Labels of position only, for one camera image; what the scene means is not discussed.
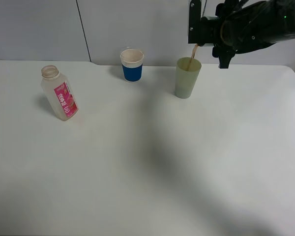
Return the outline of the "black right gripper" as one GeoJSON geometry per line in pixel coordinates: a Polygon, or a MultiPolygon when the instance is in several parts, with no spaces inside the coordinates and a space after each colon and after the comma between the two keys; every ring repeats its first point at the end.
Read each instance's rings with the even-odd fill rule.
{"type": "Polygon", "coordinates": [[[219,68],[228,69],[235,54],[245,54],[272,46],[258,35],[263,28],[259,14],[267,6],[265,0],[244,7],[246,0],[226,0],[217,5],[215,17],[210,18],[212,43],[218,53],[219,68]]]}

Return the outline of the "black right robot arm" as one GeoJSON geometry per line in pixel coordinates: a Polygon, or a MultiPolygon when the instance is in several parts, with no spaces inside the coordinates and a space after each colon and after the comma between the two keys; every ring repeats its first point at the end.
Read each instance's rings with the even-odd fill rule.
{"type": "Polygon", "coordinates": [[[295,0],[262,0],[245,6],[245,0],[226,0],[215,17],[202,17],[196,43],[213,45],[219,68],[227,69],[236,54],[268,48],[295,39],[295,0]]]}

